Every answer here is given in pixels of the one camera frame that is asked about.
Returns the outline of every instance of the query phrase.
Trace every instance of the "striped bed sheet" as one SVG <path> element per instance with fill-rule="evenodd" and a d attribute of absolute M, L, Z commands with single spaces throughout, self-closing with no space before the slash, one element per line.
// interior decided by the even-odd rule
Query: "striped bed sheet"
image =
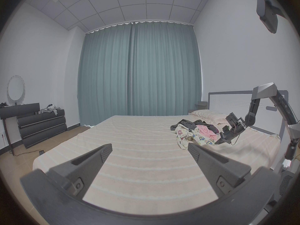
<path fill-rule="evenodd" d="M 109 210 L 131 214 L 167 214 L 193 209 L 217 199 L 188 150 L 179 148 L 170 126 L 185 116 L 113 116 L 37 157 L 33 169 L 49 168 L 103 144 L 113 152 L 83 200 Z M 224 126 L 215 125 L 218 129 Z M 277 135 L 251 128 L 232 146 L 206 148 L 251 166 L 270 167 L 280 146 Z"/>

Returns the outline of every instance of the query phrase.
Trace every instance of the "headboard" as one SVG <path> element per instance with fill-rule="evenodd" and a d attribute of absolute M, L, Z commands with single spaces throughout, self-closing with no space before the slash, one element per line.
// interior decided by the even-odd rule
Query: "headboard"
<path fill-rule="evenodd" d="M 280 90 L 279 92 L 288 101 L 288 91 Z M 244 119 L 249 112 L 251 96 L 252 91 L 210 92 L 207 108 L 224 114 L 233 112 L 237 118 Z M 255 126 L 252 128 L 267 134 L 278 134 L 282 140 L 285 121 L 270 99 L 260 100 Z"/>

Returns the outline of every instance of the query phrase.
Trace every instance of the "white wall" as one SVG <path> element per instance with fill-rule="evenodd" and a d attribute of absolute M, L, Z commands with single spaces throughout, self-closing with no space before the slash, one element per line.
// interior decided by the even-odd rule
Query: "white wall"
<path fill-rule="evenodd" d="M 300 119 L 298 34 L 280 16 L 277 33 L 271 34 L 256 13 L 256 3 L 209 0 L 197 18 L 194 30 L 201 58 L 202 100 L 208 100 L 209 92 L 252 90 L 274 82 L 279 90 L 288 90 L 289 103 Z M 282 143 L 287 142 L 285 132 Z"/>
<path fill-rule="evenodd" d="M 74 103 L 70 111 L 69 107 L 61 106 L 65 109 L 67 126 L 79 123 L 77 98 L 74 102 L 74 94 L 77 94 L 77 71 L 84 36 L 80 28 L 67 31 L 42 12 L 24 3 L 0 41 L 0 103 L 8 102 L 7 83 L 12 76 L 19 75 L 25 83 L 25 95 L 21 103 L 40 103 L 40 108 L 51 103 L 58 106 L 65 102 L 69 104 L 64 96 L 58 95 L 60 91 L 66 91 L 72 94 L 68 99 Z M 65 88 L 66 74 L 72 87 L 67 83 Z M 11 120 L 8 121 L 10 127 L 7 129 L 15 131 L 16 119 Z M 4 135 L 2 121 L 0 149 L 4 147 L 1 134 Z M 13 132 L 11 143 L 19 140 L 20 135 Z"/>

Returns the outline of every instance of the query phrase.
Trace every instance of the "oval mirror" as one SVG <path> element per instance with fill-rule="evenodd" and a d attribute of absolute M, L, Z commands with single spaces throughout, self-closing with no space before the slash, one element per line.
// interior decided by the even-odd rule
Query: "oval mirror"
<path fill-rule="evenodd" d="M 20 76 L 13 76 L 7 85 L 7 93 L 11 100 L 17 102 L 24 94 L 25 85 Z"/>

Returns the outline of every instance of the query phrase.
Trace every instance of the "pillow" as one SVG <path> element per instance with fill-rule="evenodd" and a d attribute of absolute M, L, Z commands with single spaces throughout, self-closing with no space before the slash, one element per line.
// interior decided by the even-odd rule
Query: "pillow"
<path fill-rule="evenodd" d="M 191 114 L 196 115 L 197 117 L 200 117 L 205 121 L 211 121 L 213 124 L 228 123 L 226 120 L 227 115 L 209 109 L 196 110 Z"/>

